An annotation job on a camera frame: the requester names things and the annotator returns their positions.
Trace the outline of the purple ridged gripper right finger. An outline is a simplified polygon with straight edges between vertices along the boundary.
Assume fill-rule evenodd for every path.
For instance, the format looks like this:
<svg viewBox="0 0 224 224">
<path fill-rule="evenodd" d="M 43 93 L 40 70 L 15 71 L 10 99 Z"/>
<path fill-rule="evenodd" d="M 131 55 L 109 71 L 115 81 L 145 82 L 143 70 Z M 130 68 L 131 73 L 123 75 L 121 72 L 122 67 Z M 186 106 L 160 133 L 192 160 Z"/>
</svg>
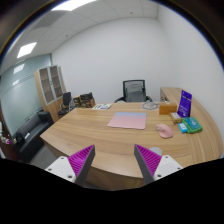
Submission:
<svg viewBox="0 0 224 224">
<path fill-rule="evenodd" d="M 150 184 L 182 169 L 182 166 L 171 156 L 162 155 L 162 151 L 157 147 L 147 149 L 135 144 L 134 155 L 145 184 Z"/>
</svg>

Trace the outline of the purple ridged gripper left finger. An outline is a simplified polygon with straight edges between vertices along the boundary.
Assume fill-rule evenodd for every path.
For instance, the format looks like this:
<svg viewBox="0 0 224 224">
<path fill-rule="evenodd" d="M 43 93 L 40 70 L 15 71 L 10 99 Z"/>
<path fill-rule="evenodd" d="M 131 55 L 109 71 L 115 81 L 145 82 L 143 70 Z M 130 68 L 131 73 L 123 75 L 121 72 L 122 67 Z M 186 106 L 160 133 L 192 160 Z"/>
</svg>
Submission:
<svg viewBox="0 0 224 224">
<path fill-rule="evenodd" d="M 79 186 L 83 186 L 94 157 L 95 146 L 90 145 L 69 157 L 60 156 L 46 168 L 46 171 Z"/>
</svg>

